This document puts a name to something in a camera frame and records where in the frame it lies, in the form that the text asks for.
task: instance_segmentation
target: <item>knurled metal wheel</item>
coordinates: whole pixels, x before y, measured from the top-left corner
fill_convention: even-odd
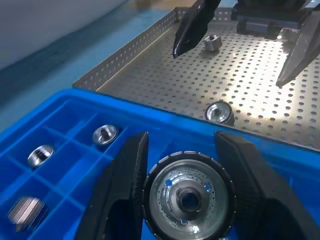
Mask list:
[[[219,240],[232,227],[232,180],[213,158],[180,151],[149,171],[142,190],[145,224],[159,240]]]

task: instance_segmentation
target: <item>perforated metal tray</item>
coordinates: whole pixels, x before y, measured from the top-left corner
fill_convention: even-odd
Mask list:
[[[282,33],[277,40],[237,34],[231,8],[219,8],[208,34],[221,35],[220,51],[208,53],[201,42],[173,59],[184,12],[176,8],[73,86],[197,119],[223,100],[231,104],[235,128],[320,150],[319,58],[279,88],[290,50]]]

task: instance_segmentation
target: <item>white wall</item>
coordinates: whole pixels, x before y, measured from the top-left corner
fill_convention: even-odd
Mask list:
[[[81,29],[123,2],[126,0],[0,0],[0,69]]]

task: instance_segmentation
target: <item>center hole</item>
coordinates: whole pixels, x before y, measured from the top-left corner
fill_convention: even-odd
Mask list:
[[[110,139],[110,131],[105,130],[104,128],[100,129],[100,134],[103,137],[104,140],[109,140]]]
[[[186,193],[181,199],[181,205],[188,212],[195,211],[199,207],[199,198],[194,193]]]
[[[215,115],[215,116],[219,116],[221,113],[222,113],[222,111],[221,111],[220,109],[218,109],[218,108],[216,108],[216,109],[214,110],[214,115]]]
[[[47,160],[47,156],[40,150],[35,150],[34,154],[40,159],[41,162]]]

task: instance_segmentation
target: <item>blue floor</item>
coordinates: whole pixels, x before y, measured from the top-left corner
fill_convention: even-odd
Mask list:
[[[315,6],[320,0],[311,1]],[[222,0],[232,7],[235,0]],[[0,71],[0,132],[72,83],[169,12],[123,5],[80,31]]]

